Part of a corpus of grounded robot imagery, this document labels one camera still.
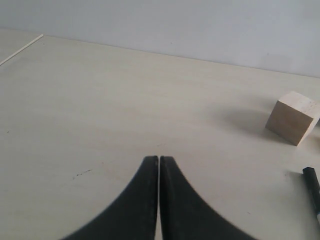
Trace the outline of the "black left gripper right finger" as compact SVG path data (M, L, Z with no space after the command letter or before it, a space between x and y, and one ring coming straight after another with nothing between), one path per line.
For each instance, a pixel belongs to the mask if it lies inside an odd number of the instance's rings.
M193 189L172 156L159 161L159 209L164 240L253 240Z

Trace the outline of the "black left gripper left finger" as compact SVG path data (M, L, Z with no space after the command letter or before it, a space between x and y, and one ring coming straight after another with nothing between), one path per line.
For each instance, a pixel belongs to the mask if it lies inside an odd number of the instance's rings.
M65 240L153 240L158 213L159 158L146 156L122 193Z

